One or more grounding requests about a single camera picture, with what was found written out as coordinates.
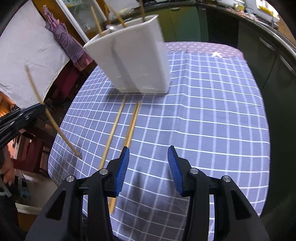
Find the table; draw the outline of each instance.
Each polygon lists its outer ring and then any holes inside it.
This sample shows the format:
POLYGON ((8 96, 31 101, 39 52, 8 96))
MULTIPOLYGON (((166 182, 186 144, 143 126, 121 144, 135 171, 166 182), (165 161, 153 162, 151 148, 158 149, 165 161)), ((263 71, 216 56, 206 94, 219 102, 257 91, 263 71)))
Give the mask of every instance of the table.
MULTIPOLYGON (((257 214, 262 212, 270 153, 263 100, 243 57, 221 58, 229 51, 220 47, 212 45, 208 53, 168 49, 173 50, 167 53, 172 83, 166 95, 119 93, 96 67, 70 106, 61 129, 83 160, 57 135, 49 158, 56 184, 68 175, 83 178, 98 170, 126 96, 107 160, 117 158, 135 104, 142 101, 125 182, 111 215, 112 229, 122 240, 181 240, 189 202, 175 191, 167 162, 170 145, 206 175, 231 176, 257 214)), ((83 212, 87 214, 87 197, 83 212)), ((211 196, 209 240, 213 232, 211 196)))

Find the wooden chopstick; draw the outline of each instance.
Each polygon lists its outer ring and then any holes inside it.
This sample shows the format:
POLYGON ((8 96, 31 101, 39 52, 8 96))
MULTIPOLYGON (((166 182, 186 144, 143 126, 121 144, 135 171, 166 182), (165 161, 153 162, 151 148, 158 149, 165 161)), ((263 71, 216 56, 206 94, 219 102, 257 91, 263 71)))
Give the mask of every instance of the wooden chopstick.
POLYGON ((123 99, 123 101, 122 101, 122 103, 121 103, 121 105, 119 107, 119 111, 118 111, 117 116, 115 118, 113 127, 111 129, 110 135, 109 135, 108 140, 107 140, 106 147, 104 149, 104 153, 102 155, 102 159, 101 159, 101 162, 100 162, 100 165, 99 165, 99 170, 104 167, 104 164, 105 164, 105 161, 106 161, 106 157, 107 157, 107 154, 108 154, 108 151, 109 151, 111 142, 112 142, 112 138, 113 138, 113 135, 114 135, 114 132, 115 132, 116 126, 118 124, 118 121, 119 121, 120 115, 122 113, 122 110, 123 110, 123 107, 124 107, 125 102, 126 102, 126 97, 124 97, 124 99, 123 99))
POLYGON ((98 21, 98 18, 96 17, 96 13, 94 12, 94 8, 93 8, 93 6, 91 6, 91 12, 92 12, 92 14, 93 14, 93 16, 94 16, 94 20, 95 20, 95 22, 96 22, 96 26, 97 26, 98 29, 99 29, 99 35, 100 35, 100 36, 104 36, 104 35, 103 35, 102 28, 101 28, 101 25, 100 25, 100 23, 99 23, 99 21, 98 21))
POLYGON ((109 9, 108 9, 108 7, 107 7, 106 4, 105 4, 105 11, 106 11, 106 14, 107 14, 107 16, 106 16, 106 18, 107 18, 107 24, 111 24, 111 21, 109 19, 109 9))
MULTIPOLYGON (((32 86, 32 89, 36 95, 37 100, 39 101, 40 104, 45 105, 45 103, 43 102, 43 100, 41 99, 37 88, 33 82, 33 78, 31 76, 29 67, 27 65, 25 65, 25 71, 27 73, 28 79, 30 81, 30 84, 32 86)), ((60 136, 62 137, 62 139, 67 143, 67 145, 71 148, 71 150, 74 152, 74 154, 79 157, 80 159, 82 159, 82 155, 74 148, 74 146, 69 142, 69 140, 66 138, 66 136, 64 135, 64 133, 61 131, 61 129, 59 128, 59 126, 57 125, 57 123, 55 122, 54 118, 52 117, 52 115, 50 114, 49 110, 45 107, 45 113, 48 117, 48 119, 50 120, 50 122, 52 123, 52 126, 56 129, 56 131, 60 134, 60 136)))
POLYGON ((122 26, 124 28, 126 28, 126 24, 124 23, 122 17, 117 12, 115 12, 114 9, 109 4, 107 4, 107 7, 109 8, 109 11, 110 12, 113 12, 115 14, 115 16, 119 19, 119 21, 121 22, 122 26))
MULTIPOLYGON (((136 121, 137 121, 137 117, 138 117, 140 106, 141 106, 141 102, 138 102, 136 104, 136 106, 135 106, 135 109, 134 109, 134 112, 133 112, 133 116, 132 116, 130 125, 128 127, 128 132, 127 132, 126 138, 124 140, 123 146, 129 147, 130 144, 131 144, 131 139, 133 137, 133 130, 134 130, 135 125, 136 125, 136 121)), ((109 206, 109 212, 111 214, 114 213, 115 204, 116 204, 116 198, 110 198, 109 199, 108 206, 109 206)))
POLYGON ((143 22, 145 22, 145 11, 143 6, 143 0, 140 0, 140 10, 141 10, 143 22))

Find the tablecloth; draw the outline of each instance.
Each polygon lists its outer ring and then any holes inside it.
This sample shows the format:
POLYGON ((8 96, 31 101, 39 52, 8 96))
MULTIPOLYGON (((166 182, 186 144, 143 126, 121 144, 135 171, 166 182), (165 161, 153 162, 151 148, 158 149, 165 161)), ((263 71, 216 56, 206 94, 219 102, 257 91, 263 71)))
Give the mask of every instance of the tablecloth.
MULTIPOLYGON (((189 202, 175 191, 167 162, 170 145, 206 175, 229 175, 257 214, 267 195, 268 124, 246 61, 187 51, 168 52, 167 56, 172 82, 166 95, 119 93, 96 67, 61 125, 83 160, 73 155, 59 135, 50 153, 49 174, 55 183, 68 175, 92 175, 98 170, 124 96, 127 103, 107 160, 119 156, 135 103, 142 101, 125 182, 110 215, 113 232, 122 240, 181 240, 189 202)), ((83 212, 87 213, 87 196, 83 212)), ((211 196, 209 240, 213 232, 211 196)))

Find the metal bolt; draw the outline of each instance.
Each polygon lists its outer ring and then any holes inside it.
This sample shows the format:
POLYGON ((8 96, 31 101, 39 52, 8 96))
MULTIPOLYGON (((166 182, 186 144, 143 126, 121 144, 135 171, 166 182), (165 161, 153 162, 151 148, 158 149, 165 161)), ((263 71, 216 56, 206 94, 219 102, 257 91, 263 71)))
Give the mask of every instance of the metal bolt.
POLYGON ((231 181, 231 178, 229 176, 224 176, 223 180, 228 183, 231 181))
POLYGON ((197 168, 191 168, 191 169, 190 169, 190 172, 191 172, 192 174, 197 174, 197 173, 198 173, 198 169, 197 169, 197 168))
POLYGON ((70 183, 70 182, 74 181, 74 176, 67 176, 66 180, 67 180, 67 182, 70 183))
POLYGON ((99 172, 101 175, 106 175, 108 173, 108 170, 106 168, 103 168, 99 172))

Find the countertop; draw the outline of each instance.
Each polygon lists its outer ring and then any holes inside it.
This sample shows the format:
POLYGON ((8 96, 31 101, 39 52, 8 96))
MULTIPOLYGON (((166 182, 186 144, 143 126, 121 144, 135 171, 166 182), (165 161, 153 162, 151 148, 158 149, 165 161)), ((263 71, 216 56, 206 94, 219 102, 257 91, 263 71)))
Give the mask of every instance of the countertop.
MULTIPOLYGON (((261 30, 265 31, 268 33, 271 37, 273 37, 277 42, 279 42, 295 59, 296 59, 296 47, 284 36, 282 35, 279 31, 272 29, 271 26, 269 26, 267 23, 262 22, 261 20, 255 20, 254 18, 249 17, 248 15, 244 15, 238 12, 235 12, 234 10, 217 5, 215 2, 210 1, 210 2, 192 2, 192 1, 167 1, 167 2, 162 2, 162 3, 155 3, 155 4, 150 4, 148 6, 145 6, 145 11, 152 11, 156 9, 161 9, 161 8, 168 8, 168 7, 177 7, 177 6, 200 6, 200 7, 205 7, 205 8, 212 8, 216 9, 217 11, 221 11, 224 13, 227 13, 243 22, 247 22, 247 24, 252 23, 253 25, 259 27, 261 30)), ((123 19, 128 19, 131 17, 134 17, 135 15, 141 14, 140 9, 137 8, 135 9, 132 13, 123 15, 123 19)))

